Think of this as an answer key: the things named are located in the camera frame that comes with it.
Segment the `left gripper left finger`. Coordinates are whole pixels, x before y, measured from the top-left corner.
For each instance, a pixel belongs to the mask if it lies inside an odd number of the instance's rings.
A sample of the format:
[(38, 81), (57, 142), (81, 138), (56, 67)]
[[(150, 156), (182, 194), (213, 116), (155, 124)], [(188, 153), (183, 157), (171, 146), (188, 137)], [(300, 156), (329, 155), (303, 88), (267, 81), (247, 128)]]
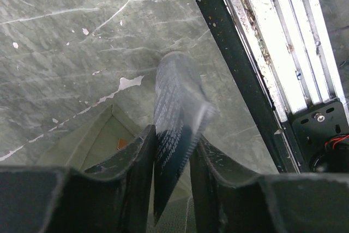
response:
[(145, 232), (155, 127), (84, 172), (1, 167), (1, 232)]

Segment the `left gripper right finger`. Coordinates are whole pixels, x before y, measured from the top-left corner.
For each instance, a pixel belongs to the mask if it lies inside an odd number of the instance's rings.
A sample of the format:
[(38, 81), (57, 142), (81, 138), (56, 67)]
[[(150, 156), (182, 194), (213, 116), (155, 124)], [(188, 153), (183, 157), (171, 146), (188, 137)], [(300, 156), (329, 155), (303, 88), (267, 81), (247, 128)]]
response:
[(348, 176), (258, 174), (200, 138), (190, 157), (198, 232), (348, 232)]

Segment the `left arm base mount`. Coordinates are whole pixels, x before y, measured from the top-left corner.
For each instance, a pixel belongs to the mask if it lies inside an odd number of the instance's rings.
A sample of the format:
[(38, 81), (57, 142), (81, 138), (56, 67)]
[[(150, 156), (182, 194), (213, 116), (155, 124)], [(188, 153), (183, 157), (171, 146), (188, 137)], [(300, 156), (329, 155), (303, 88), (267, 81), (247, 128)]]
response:
[(338, 99), (290, 115), (289, 122), (298, 145), (301, 172), (313, 172), (320, 156), (329, 153), (330, 139), (348, 134), (345, 109)]

